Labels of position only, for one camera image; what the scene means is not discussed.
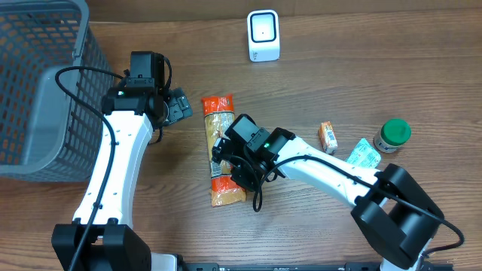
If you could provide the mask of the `long orange noodle packet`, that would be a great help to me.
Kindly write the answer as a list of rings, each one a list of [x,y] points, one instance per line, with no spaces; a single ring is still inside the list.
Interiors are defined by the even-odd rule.
[[[246,201],[246,192],[231,180],[231,166],[228,162],[212,162],[212,147],[217,139],[224,137],[224,132],[234,122],[233,95],[208,96],[203,103],[204,123],[208,147],[211,174],[212,206],[225,206]]]

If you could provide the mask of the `small orange snack box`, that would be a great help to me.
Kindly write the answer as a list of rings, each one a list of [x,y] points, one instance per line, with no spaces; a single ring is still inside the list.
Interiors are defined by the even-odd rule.
[[[330,121],[321,123],[319,127],[319,138],[322,143],[322,149],[326,154],[334,154],[337,151],[338,143]]]

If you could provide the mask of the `teal wet wipes pack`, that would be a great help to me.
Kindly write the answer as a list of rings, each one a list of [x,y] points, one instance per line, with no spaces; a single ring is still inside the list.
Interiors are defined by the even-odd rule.
[[[349,164],[368,169],[376,169],[380,161],[380,154],[368,143],[367,139],[361,139],[346,159]]]

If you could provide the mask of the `green lidded can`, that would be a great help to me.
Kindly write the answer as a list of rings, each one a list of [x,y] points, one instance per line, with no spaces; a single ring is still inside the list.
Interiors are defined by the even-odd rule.
[[[374,146],[383,153],[394,153],[411,137],[410,125],[402,119],[385,122],[374,136]]]

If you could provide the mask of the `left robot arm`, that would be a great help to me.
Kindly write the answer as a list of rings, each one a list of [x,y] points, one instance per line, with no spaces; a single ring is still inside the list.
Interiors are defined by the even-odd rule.
[[[193,111],[182,88],[172,89],[162,54],[133,51],[130,69],[102,97],[101,108],[66,92],[103,123],[93,173],[72,222],[54,227],[51,243],[65,270],[180,270],[176,254],[158,254],[133,230],[140,164],[154,131]]]

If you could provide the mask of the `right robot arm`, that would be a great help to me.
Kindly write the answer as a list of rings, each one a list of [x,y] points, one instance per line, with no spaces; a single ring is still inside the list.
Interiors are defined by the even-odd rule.
[[[232,165],[232,180],[254,192],[257,212],[269,175],[305,181],[347,205],[369,245],[383,258],[382,270],[420,269],[444,216],[400,166],[389,164],[383,171],[354,166],[286,129],[268,132],[247,114],[215,140],[212,162],[223,161]]]

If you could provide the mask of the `white barcode scanner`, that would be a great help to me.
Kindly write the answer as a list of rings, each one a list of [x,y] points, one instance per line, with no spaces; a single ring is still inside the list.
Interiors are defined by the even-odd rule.
[[[274,10],[257,10],[246,19],[249,59],[270,62],[280,58],[279,17]]]

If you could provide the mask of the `grey plastic shopping basket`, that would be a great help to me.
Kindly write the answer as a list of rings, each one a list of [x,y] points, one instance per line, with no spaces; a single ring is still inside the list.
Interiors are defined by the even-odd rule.
[[[99,151],[95,109],[114,83],[84,1],[1,3],[1,176],[84,181]]]

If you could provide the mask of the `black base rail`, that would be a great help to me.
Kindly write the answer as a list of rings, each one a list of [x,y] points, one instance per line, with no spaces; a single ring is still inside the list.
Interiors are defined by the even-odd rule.
[[[380,263],[351,262],[330,265],[219,265],[217,263],[183,263],[179,270],[188,271],[377,271]]]

